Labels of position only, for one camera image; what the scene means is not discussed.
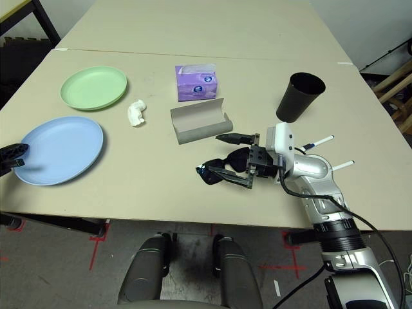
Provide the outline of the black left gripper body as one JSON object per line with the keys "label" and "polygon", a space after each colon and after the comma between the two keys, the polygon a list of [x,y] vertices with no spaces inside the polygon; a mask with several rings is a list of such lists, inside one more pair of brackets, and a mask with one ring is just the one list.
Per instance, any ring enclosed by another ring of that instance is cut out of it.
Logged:
{"label": "black left gripper body", "polygon": [[10,173],[15,167],[21,167],[24,165],[25,162],[23,159],[1,160],[0,176]]}

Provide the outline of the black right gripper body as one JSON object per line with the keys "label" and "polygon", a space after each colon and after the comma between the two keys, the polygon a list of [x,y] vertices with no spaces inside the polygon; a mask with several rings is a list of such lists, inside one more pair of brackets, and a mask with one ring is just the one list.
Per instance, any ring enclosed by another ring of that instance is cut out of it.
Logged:
{"label": "black right gripper body", "polygon": [[255,177],[275,178],[277,174],[277,166],[274,165],[273,158],[264,147],[259,146],[259,139],[260,134],[258,133],[251,136],[246,166],[248,189],[252,188]]}

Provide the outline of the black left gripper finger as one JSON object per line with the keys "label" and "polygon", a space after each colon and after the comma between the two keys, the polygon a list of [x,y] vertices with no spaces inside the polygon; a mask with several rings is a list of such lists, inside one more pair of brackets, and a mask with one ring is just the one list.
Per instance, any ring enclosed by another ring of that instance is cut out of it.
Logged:
{"label": "black left gripper finger", "polygon": [[28,149],[28,144],[12,144],[6,147],[2,147],[0,150],[1,162],[15,160],[16,158],[19,158],[20,156],[25,154]]}

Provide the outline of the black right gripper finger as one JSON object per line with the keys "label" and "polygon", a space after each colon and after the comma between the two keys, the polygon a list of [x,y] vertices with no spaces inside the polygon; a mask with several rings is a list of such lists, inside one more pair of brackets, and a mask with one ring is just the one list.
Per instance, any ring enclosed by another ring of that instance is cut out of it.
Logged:
{"label": "black right gripper finger", "polygon": [[209,171],[219,176],[223,180],[240,185],[245,188],[250,188],[250,179],[242,176],[238,176],[235,172],[222,169],[219,167],[209,167]]}
{"label": "black right gripper finger", "polygon": [[236,145],[240,145],[240,144],[252,145],[254,143],[254,135],[244,135],[240,133],[224,133],[221,135],[217,135],[215,139],[228,143],[228,144],[236,144]]}

